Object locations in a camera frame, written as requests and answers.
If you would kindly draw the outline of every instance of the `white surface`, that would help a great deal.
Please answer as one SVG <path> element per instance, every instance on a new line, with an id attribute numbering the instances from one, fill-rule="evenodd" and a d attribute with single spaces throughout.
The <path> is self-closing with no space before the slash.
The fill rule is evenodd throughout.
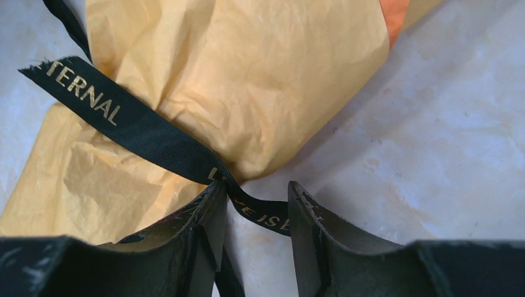
<path id="1" fill-rule="evenodd" d="M 325 207 L 398 243 L 525 239 L 524 11 L 522 0 L 445 1 L 401 35 L 296 158 L 245 189 L 285 200 L 297 180 Z M 83 54 L 40 1 L 0 1 L 0 14 L 1 209 L 54 102 L 16 69 Z M 296 296 L 289 238 L 228 212 L 246 295 Z"/>

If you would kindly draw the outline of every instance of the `crumpled paper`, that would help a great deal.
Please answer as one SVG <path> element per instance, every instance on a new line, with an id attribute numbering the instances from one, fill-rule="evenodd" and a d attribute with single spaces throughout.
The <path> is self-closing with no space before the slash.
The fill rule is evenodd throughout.
<path id="1" fill-rule="evenodd" d="M 86 0 L 94 66 L 217 152 L 239 181 L 290 160 L 440 0 Z M 4 236 L 115 242 L 205 186 L 51 107 Z"/>

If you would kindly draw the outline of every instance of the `marble surface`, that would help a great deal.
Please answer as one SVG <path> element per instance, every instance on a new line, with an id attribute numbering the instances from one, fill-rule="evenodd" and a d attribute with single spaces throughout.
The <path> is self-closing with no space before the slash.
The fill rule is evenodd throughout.
<path id="1" fill-rule="evenodd" d="M 70 1 L 82 15 L 81 0 Z M 403 33 L 384 67 L 288 165 L 244 188 L 325 207 L 398 243 L 525 239 L 523 0 L 450 0 Z M 54 102 L 16 69 L 84 56 L 40 1 L 0 1 L 0 210 Z M 228 207 L 246 295 L 297 296 L 289 238 Z"/>

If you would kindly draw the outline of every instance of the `gold lettering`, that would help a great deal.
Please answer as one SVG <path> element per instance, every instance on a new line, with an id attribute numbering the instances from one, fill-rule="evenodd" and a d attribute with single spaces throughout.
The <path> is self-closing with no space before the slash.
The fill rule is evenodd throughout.
<path id="1" fill-rule="evenodd" d="M 108 118 L 108 114 L 110 113 L 110 108 L 111 108 L 111 99 L 102 102 L 102 104 L 98 105 L 93 110 L 103 110 L 104 118 Z"/>
<path id="2" fill-rule="evenodd" d="M 235 198 L 233 201 L 234 201 L 235 203 L 239 204 L 239 205 L 246 205 L 246 204 L 240 202 L 239 200 L 237 200 L 237 198 Z"/>
<path id="3" fill-rule="evenodd" d="M 104 93 L 100 93 L 95 99 L 95 88 L 92 85 L 90 85 L 80 99 L 84 100 L 84 98 L 87 97 L 87 95 L 89 95 L 89 105 L 91 106 L 91 108 L 94 108 L 98 101 L 102 98 L 102 95 L 104 95 Z"/>
<path id="4" fill-rule="evenodd" d="M 67 90 L 71 92 L 73 87 L 75 88 L 75 96 L 78 98 L 80 95 L 80 90 L 82 88 L 85 88 L 87 86 L 87 82 L 85 79 L 81 78 L 79 75 L 75 77 L 75 79 L 71 82 L 71 84 L 67 87 Z"/>
<path id="5" fill-rule="evenodd" d="M 289 230 L 290 228 L 287 228 L 289 226 L 290 226 L 290 219 L 287 218 L 286 222 L 284 222 L 284 224 L 279 229 L 281 229 L 281 230 Z"/>
<path id="6" fill-rule="evenodd" d="M 247 206 L 245 208 L 241 209 L 241 210 L 245 213 L 245 215 L 250 215 L 249 212 L 256 213 L 253 209 L 251 209 L 251 208 L 249 208 Z"/>
<path id="7" fill-rule="evenodd" d="M 120 109 L 120 105 L 117 105 L 115 109 L 113 110 L 113 112 L 110 114 L 110 117 L 108 118 L 108 121 L 112 123 L 114 126 L 116 126 L 116 123 L 113 121 L 113 118 L 115 117 L 119 109 Z"/>
<path id="8" fill-rule="evenodd" d="M 59 61 L 53 61 L 50 69 L 48 70 L 48 72 L 46 72 L 46 74 L 48 76 L 51 76 L 51 74 L 53 74 L 54 70 L 56 69 L 56 66 L 58 66 L 58 65 L 64 66 L 64 64 L 60 63 Z"/>
<path id="9" fill-rule="evenodd" d="M 271 217 L 268 219 L 268 222 L 270 222 L 270 224 L 268 224 L 268 222 L 264 222 L 264 223 L 270 227 L 273 227 L 277 224 L 273 219 L 277 219 L 277 221 L 279 221 L 278 217 Z"/>
<path id="10" fill-rule="evenodd" d="M 65 87 L 66 85 L 64 85 L 60 80 L 62 80 L 64 77 L 69 79 L 70 77 L 67 76 L 67 72 L 71 72 L 73 74 L 75 74 L 75 72 L 73 72 L 73 70 L 71 70 L 70 68 L 64 66 L 64 68 L 62 69 L 62 71 L 58 74 L 58 76 L 56 77 L 56 82 L 59 83 L 62 87 Z"/>
<path id="11" fill-rule="evenodd" d="M 257 220 L 257 222 L 262 222 L 266 219 L 267 215 L 263 215 L 262 218 L 260 218 L 259 220 Z"/>

